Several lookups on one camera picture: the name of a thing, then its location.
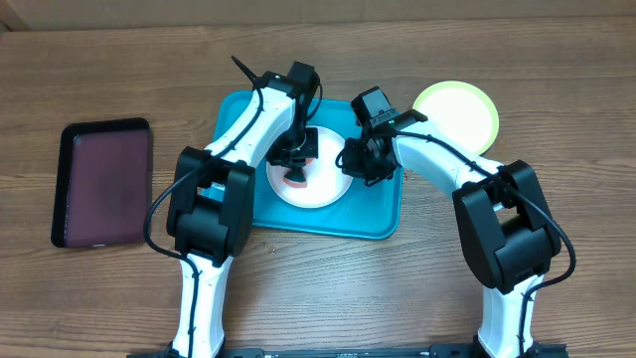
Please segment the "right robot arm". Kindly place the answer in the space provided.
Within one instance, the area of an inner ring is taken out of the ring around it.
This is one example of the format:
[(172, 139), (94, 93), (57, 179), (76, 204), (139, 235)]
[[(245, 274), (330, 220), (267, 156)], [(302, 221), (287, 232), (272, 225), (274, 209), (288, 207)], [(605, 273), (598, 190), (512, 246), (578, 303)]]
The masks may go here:
[(564, 357), (531, 333), (537, 292), (565, 280), (545, 275), (571, 241), (554, 221), (533, 168), (483, 158), (444, 136), (422, 113), (355, 112), (362, 128), (336, 165), (373, 186), (401, 167), (420, 174), (453, 202), (464, 260), (483, 285), (483, 316), (466, 352), (472, 357)]

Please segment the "green and red sponge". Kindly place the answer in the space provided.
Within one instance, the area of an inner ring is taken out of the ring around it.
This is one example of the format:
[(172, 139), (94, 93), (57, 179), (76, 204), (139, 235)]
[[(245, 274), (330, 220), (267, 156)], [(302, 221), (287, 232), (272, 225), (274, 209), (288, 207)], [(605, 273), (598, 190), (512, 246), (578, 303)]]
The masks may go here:
[(283, 176), (283, 182), (292, 188), (306, 188), (307, 178), (304, 167), (314, 161), (314, 158), (304, 159), (302, 162), (293, 163)]

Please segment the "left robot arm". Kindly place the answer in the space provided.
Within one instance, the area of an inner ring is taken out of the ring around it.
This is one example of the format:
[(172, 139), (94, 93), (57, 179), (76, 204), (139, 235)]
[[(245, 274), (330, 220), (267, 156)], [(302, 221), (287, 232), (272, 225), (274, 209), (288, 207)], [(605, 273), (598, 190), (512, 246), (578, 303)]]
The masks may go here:
[(247, 108), (206, 148), (181, 152), (168, 190), (166, 227), (183, 275), (179, 327), (169, 357), (223, 353), (228, 278), (252, 229), (259, 163), (281, 166), (287, 178), (303, 184), (304, 166), (318, 155), (318, 134), (306, 125), (321, 88), (314, 68), (296, 62), (284, 76), (242, 72), (252, 84)]

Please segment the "green rimmed plate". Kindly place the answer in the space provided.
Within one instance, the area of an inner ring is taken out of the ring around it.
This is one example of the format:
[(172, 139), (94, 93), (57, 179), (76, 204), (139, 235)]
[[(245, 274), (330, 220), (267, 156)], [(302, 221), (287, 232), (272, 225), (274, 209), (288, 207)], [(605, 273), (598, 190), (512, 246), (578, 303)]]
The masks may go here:
[(499, 132), (499, 113), (488, 95), (460, 81), (436, 83), (423, 90), (412, 105), (447, 138), (470, 152), (484, 154)]

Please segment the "white plate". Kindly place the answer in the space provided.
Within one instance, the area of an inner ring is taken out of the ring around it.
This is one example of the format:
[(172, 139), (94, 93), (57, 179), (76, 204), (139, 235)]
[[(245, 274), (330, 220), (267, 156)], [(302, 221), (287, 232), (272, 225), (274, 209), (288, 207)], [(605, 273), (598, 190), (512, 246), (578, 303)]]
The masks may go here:
[(353, 181), (351, 176), (343, 174), (335, 165), (345, 139), (327, 127), (316, 126), (316, 129), (318, 158), (311, 159), (302, 168), (307, 181), (302, 187), (284, 178), (287, 168), (266, 164), (267, 179), (274, 192), (283, 201), (302, 209), (332, 204), (347, 192)]

